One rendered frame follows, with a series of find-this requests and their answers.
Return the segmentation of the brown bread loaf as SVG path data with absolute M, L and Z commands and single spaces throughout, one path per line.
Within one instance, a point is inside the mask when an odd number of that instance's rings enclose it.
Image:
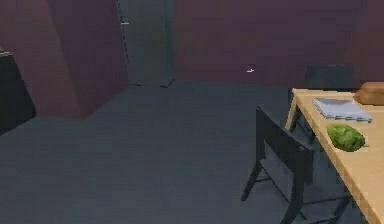
M 365 82 L 353 98 L 362 105 L 384 106 L 384 82 Z

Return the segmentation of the grey room door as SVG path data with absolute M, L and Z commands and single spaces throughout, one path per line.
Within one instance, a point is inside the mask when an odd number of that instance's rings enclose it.
M 128 78 L 167 88 L 175 79 L 174 0 L 117 0 Z

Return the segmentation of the green lettuce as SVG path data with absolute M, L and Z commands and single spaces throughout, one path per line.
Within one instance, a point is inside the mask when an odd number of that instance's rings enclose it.
M 345 152 L 357 151 L 366 144 L 365 137 L 355 128 L 346 124 L 329 124 L 327 134 L 333 146 Z

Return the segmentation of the light wooden table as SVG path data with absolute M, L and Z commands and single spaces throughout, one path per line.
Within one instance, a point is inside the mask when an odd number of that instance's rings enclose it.
M 333 146 L 327 134 L 326 126 L 334 119 L 324 118 L 313 99 L 352 100 L 353 93 L 295 88 L 292 93 L 285 128 L 290 128 L 295 109 L 299 108 L 368 223 L 384 224 L 384 106 L 362 105 L 372 117 L 370 123 L 338 120 L 358 130 L 368 144 L 356 152 L 344 152 Z

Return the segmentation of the black chair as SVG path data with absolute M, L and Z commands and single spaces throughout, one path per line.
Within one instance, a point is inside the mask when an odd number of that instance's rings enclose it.
M 305 87 L 308 89 L 341 90 L 353 87 L 353 68 L 345 65 L 308 65 Z
M 244 187 L 245 201 L 258 182 L 271 182 L 288 203 L 279 224 L 338 224 L 351 196 L 336 181 L 320 152 L 284 128 L 263 107 L 256 108 L 255 164 Z

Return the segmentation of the black cabinet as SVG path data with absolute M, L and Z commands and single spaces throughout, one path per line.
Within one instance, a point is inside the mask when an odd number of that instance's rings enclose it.
M 0 136 L 36 116 L 14 55 L 0 53 Z

